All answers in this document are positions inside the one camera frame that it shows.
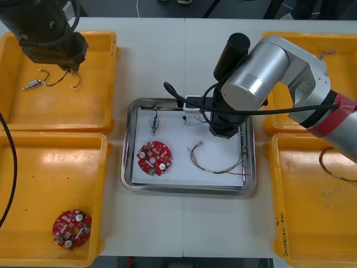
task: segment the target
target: metal tray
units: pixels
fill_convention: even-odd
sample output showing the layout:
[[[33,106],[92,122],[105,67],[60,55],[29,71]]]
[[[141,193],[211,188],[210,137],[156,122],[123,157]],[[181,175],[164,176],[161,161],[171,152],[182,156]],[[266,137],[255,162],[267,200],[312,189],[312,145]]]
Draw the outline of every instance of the metal tray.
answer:
[[[160,110],[168,109],[172,112],[182,111],[176,107],[175,99],[137,99],[132,102],[128,110],[127,130],[124,140],[124,149],[122,157],[121,178],[123,185],[132,191],[145,192],[164,192],[164,193],[194,193],[194,194],[225,194],[225,195],[247,195],[250,194],[257,183],[255,176],[255,148],[253,120],[250,117],[241,125],[243,133],[241,146],[247,148],[247,155],[244,159],[243,170],[247,175],[243,176],[244,186],[200,186],[200,185],[165,185],[165,184],[138,184],[132,183],[133,164],[135,162],[136,152],[135,138],[137,126],[138,110],[142,107],[160,107]]]

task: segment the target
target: table surface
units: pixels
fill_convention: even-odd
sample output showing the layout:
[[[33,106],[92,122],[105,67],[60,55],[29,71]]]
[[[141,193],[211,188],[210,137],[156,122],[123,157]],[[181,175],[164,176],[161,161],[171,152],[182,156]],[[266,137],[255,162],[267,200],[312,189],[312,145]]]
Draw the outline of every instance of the table surface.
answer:
[[[203,94],[228,37],[243,32],[252,47],[267,31],[356,34],[354,21],[210,20],[183,18],[82,18],[77,30],[118,35],[113,144],[103,200],[102,255],[275,258],[271,182],[262,129],[254,118],[257,187],[249,197],[143,193],[120,181],[127,108],[143,97]],[[7,29],[0,25],[0,34]]]

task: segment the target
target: yellow tray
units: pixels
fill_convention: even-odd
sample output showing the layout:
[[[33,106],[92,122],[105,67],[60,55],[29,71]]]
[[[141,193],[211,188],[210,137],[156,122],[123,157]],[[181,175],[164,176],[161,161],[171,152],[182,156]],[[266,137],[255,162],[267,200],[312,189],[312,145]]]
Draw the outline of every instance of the yellow tray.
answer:
[[[0,266],[87,267],[102,250],[99,240],[107,165],[107,139],[99,133],[12,132],[18,178],[9,214],[0,228]],[[0,131],[0,215],[12,186],[13,160]],[[52,227],[63,211],[92,217],[90,240],[67,251]]]
[[[274,250],[293,267],[357,266],[357,184],[319,164],[330,145],[309,134],[279,133],[268,143],[276,239]],[[357,165],[336,151],[325,165],[357,178]]]
[[[268,35],[279,35],[290,42],[302,47],[316,57],[329,50],[335,49],[336,55],[324,58],[329,71],[331,89],[343,93],[352,99],[357,99],[357,35],[334,35],[319,33],[289,33],[267,32]],[[268,97],[267,109],[291,108],[292,100],[287,86],[278,83]],[[266,133],[278,132],[306,133],[306,129],[288,118],[287,114],[266,116],[263,127]]]
[[[117,36],[112,31],[81,32],[88,43],[79,78],[68,74],[53,87],[40,85],[21,90],[33,79],[56,82],[64,71],[57,65],[35,64],[21,50],[11,33],[0,41],[0,112],[10,130],[95,131],[113,128],[115,62],[119,55]]]

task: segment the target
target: robotic arm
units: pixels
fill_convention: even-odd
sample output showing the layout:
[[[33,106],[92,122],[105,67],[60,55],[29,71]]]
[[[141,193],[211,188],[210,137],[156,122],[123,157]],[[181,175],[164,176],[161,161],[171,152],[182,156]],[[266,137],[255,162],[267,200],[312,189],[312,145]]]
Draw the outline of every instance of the robotic arm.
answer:
[[[231,36],[215,70],[218,80],[231,71],[221,88],[214,92],[213,98],[219,107],[259,109],[278,82],[288,86],[294,107],[339,104],[338,109],[294,112],[289,117],[357,162],[357,102],[331,90],[324,61],[278,36],[260,40],[249,55],[247,45],[244,49],[235,46],[232,38],[237,37]],[[241,46],[242,42],[247,43],[244,40],[246,36],[240,34],[239,38]],[[239,63],[234,65],[228,58],[238,58]],[[240,124],[237,117],[233,122],[232,118],[224,116],[218,113],[211,115],[212,122],[218,118],[221,125],[226,125],[223,133],[214,125],[210,131],[216,136],[229,137],[237,132]],[[247,117],[238,118],[238,122],[244,122]]]
[[[75,22],[68,20],[75,11]],[[0,0],[0,20],[19,40],[23,52],[34,63],[57,64],[78,71],[87,43],[73,32],[79,22],[78,0]]]

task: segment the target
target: circuit board component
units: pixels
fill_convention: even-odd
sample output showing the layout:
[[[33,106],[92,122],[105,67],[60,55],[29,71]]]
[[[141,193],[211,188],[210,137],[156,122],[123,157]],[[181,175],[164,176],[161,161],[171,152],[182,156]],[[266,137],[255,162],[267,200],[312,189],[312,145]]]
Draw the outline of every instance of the circuit board component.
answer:
[[[161,176],[172,164],[170,150],[159,141],[146,142],[139,150],[137,157],[140,168],[149,175]]]
[[[52,234],[55,244],[66,250],[82,246],[90,237],[91,217],[76,209],[66,211],[56,220]]]

